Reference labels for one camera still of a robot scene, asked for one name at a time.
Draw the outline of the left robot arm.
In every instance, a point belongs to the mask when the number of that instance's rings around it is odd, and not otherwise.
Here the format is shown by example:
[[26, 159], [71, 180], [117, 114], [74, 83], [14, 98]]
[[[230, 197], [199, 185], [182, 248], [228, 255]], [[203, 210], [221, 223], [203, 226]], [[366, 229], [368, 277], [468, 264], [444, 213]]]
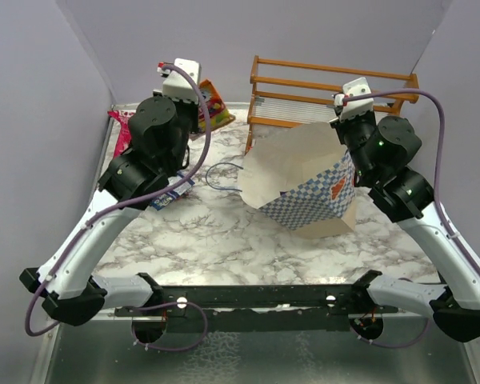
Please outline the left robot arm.
[[156, 93], [128, 120], [130, 144], [98, 180], [86, 212], [58, 251], [19, 279], [42, 298], [56, 322], [80, 326], [100, 310], [135, 307], [149, 316], [162, 290], [148, 275], [104, 278], [94, 268], [117, 236], [161, 195], [187, 184], [190, 132], [198, 128], [198, 105]]

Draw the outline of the orange Fox's candy packet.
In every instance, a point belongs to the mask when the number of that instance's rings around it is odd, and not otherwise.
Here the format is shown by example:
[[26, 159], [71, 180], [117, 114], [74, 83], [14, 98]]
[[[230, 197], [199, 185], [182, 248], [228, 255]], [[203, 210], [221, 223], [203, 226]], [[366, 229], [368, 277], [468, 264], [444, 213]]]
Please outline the orange Fox's candy packet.
[[210, 80], [203, 80], [199, 84], [199, 89], [202, 92], [209, 112], [211, 130], [229, 125], [236, 119], [236, 117], [229, 112], [222, 97]]

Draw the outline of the blue snack packet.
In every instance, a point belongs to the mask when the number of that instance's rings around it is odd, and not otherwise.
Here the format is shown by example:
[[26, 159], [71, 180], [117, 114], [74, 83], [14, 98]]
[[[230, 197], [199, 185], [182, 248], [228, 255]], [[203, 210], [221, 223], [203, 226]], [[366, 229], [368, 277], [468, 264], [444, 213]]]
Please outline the blue snack packet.
[[180, 198], [185, 197], [188, 192], [193, 188], [194, 181], [189, 178], [184, 183], [172, 190], [165, 192], [164, 194], [158, 194], [151, 200], [149, 200], [150, 206], [156, 211], [160, 211], [167, 207], [169, 204], [176, 202]]

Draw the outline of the blue checkered paper bag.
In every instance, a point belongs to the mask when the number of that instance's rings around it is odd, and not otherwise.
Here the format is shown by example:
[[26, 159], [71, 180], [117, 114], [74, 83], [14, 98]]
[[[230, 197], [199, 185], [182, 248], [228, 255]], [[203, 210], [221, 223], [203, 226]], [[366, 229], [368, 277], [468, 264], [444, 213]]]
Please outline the blue checkered paper bag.
[[302, 238], [354, 231], [354, 165], [329, 123], [255, 126], [251, 139], [231, 192]]

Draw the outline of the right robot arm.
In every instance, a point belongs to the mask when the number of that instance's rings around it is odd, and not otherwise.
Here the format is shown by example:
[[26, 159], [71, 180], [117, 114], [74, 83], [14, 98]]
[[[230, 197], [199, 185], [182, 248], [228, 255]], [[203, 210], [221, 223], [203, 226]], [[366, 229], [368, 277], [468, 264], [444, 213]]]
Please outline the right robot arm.
[[467, 244], [448, 233], [433, 187], [408, 166], [422, 145], [412, 125], [394, 116], [377, 121], [372, 112], [351, 120], [335, 118], [330, 125], [348, 149], [356, 186], [369, 188], [376, 207], [416, 241], [444, 279], [442, 284], [419, 284], [371, 270], [354, 284], [353, 307], [369, 313], [392, 306], [432, 319], [458, 342], [479, 338], [480, 273], [462, 255]]

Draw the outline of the pink chips bag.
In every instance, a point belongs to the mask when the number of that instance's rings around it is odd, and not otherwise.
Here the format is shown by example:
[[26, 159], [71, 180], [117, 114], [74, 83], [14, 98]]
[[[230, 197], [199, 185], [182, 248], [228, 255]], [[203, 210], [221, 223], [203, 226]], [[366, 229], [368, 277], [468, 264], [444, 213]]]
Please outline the pink chips bag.
[[107, 113], [115, 122], [119, 123], [118, 139], [116, 141], [113, 153], [113, 157], [116, 158], [117, 156], [121, 155], [130, 144], [131, 134], [128, 127], [128, 121], [132, 116], [135, 115], [135, 112], [109, 110]]

